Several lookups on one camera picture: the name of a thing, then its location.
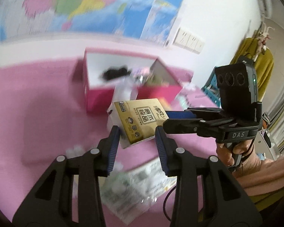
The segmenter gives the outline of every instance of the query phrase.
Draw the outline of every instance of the world map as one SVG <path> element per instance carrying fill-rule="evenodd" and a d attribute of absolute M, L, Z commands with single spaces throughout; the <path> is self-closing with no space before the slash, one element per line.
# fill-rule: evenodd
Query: world map
<path fill-rule="evenodd" d="M 108 33 L 164 44 L 183 0 L 0 0 L 0 42 L 50 32 Z"/>

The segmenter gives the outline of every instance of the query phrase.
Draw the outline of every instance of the hand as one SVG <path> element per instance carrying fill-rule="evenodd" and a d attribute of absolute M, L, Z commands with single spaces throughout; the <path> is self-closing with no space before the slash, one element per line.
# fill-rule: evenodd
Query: hand
<path fill-rule="evenodd" d="M 247 140 L 240 142 L 233 148 L 233 153 L 234 154 L 243 154 L 247 152 L 251 145 L 252 140 Z M 232 157 L 231 151 L 224 146 L 224 144 L 217 143 L 217 150 L 216 150 L 219 159 L 222 161 L 222 163 L 226 166 L 233 166 L 235 163 L 235 160 Z"/>

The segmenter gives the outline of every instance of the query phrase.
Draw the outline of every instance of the hanging clothes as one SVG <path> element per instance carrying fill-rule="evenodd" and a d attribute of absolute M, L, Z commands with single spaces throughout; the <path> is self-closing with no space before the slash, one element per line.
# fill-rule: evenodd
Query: hanging clothes
<path fill-rule="evenodd" d="M 258 47 L 258 40 L 254 38 L 246 38 L 241 43 L 237 53 L 232 59 L 230 64 L 235 64 L 241 55 L 246 55 L 247 58 L 252 59 L 256 53 Z M 258 80 L 258 100 L 261 101 L 264 97 L 267 85 L 269 83 L 271 73 L 273 70 L 273 55 L 269 49 L 266 50 L 265 54 L 260 54 L 254 63 L 254 68 L 257 72 Z"/>

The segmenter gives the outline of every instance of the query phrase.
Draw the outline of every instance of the pink sleeve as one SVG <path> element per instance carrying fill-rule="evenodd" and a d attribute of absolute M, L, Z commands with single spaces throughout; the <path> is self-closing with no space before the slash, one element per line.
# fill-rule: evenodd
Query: pink sleeve
<path fill-rule="evenodd" d="M 239 178 L 258 172 L 261 169 L 262 163 L 263 161 L 261 161 L 259 157 L 256 155 L 255 149 L 253 147 L 253 150 L 250 156 L 248 157 L 248 159 L 246 159 L 241 164 L 241 166 L 235 172 L 233 172 L 233 176 L 235 178 Z"/>

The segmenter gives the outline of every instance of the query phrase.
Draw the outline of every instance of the plastic bag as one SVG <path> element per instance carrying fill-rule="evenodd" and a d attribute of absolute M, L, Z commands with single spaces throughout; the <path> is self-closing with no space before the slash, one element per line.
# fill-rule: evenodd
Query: plastic bag
<path fill-rule="evenodd" d="M 138 89 L 132 77 L 124 77 L 115 86 L 112 103 L 120 101 L 135 100 L 138 96 Z"/>
<path fill-rule="evenodd" d="M 156 158 L 132 171 L 111 174 L 101 188 L 101 200 L 128 225 L 175 186 L 176 180 L 165 175 Z"/>

